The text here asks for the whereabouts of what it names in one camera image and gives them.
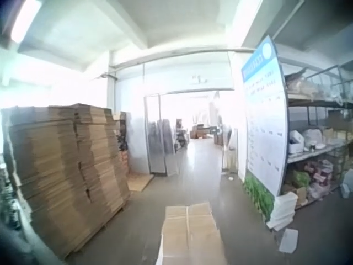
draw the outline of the wooden pallet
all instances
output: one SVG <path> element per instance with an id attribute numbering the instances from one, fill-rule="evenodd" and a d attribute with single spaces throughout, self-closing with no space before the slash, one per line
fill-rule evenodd
<path id="1" fill-rule="evenodd" d="M 112 217 L 105 223 L 98 226 L 84 241 L 82 241 L 72 252 L 66 255 L 65 259 L 71 254 L 82 251 L 82 248 L 95 236 L 97 235 L 103 228 L 106 228 L 107 224 L 112 221 L 112 219 L 121 211 L 125 210 L 127 201 L 125 201 L 112 215 Z"/>
<path id="2" fill-rule="evenodd" d="M 143 191 L 154 176 L 150 174 L 129 173 L 127 175 L 127 185 L 132 192 Z"/>

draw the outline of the wall sign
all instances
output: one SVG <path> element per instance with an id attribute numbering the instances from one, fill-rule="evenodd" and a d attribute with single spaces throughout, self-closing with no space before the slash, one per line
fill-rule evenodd
<path id="1" fill-rule="evenodd" d="M 247 100 L 247 168 L 279 195 L 288 147 L 288 107 L 281 66 L 270 37 L 242 68 Z"/>

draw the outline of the cardboard box in distance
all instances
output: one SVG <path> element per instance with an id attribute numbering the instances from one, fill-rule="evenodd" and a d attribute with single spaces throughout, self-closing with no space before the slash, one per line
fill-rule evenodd
<path id="1" fill-rule="evenodd" d="M 165 209 L 156 265 L 227 265 L 209 203 Z"/>

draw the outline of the plastic bag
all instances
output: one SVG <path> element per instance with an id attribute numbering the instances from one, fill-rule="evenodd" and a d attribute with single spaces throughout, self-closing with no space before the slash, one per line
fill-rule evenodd
<path id="1" fill-rule="evenodd" d="M 294 171 L 294 183 L 299 187 L 307 187 L 310 183 L 310 176 L 306 172 Z"/>

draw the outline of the ceiling beam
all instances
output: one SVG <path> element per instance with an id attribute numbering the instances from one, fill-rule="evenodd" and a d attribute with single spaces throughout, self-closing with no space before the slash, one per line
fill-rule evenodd
<path id="1" fill-rule="evenodd" d="M 256 47 L 287 0 L 240 0 L 229 31 L 229 47 Z"/>
<path id="2" fill-rule="evenodd" d="M 91 0 L 140 49 L 147 49 L 147 38 L 117 0 Z"/>

